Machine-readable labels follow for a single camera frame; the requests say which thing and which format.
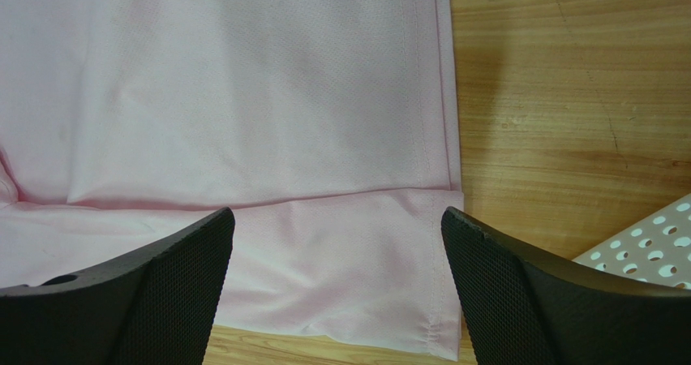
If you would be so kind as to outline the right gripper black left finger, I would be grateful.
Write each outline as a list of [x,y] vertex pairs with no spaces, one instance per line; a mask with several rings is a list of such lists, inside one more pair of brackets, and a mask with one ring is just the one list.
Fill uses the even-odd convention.
[[202,363],[234,227],[222,208],[106,262],[3,288],[2,363]]

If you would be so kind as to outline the pink t shirt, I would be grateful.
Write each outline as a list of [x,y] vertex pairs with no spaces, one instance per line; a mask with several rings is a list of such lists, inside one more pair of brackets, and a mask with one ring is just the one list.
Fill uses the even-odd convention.
[[456,360],[450,0],[1,0],[1,284],[222,207],[216,323]]

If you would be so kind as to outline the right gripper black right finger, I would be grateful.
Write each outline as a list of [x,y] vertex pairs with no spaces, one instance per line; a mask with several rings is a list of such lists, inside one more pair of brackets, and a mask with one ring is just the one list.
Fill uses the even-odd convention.
[[478,363],[689,363],[688,290],[586,267],[454,207],[440,229]]

